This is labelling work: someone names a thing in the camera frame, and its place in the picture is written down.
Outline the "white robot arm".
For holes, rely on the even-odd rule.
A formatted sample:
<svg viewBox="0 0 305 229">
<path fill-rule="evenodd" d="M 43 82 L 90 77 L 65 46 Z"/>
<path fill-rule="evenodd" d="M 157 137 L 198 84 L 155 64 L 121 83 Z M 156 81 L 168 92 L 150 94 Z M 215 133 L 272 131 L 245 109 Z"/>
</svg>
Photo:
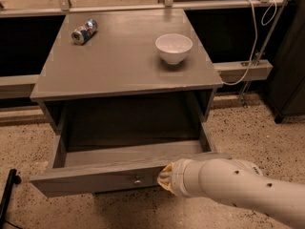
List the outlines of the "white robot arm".
<svg viewBox="0 0 305 229">
<path fill-rule="evenodd" d="M 264 177 L 247 160 L 179 159 L 159 173 L 157 182 L 178 197 L 210 198 L 305 229 L 305 185 Z"/>
</svg>

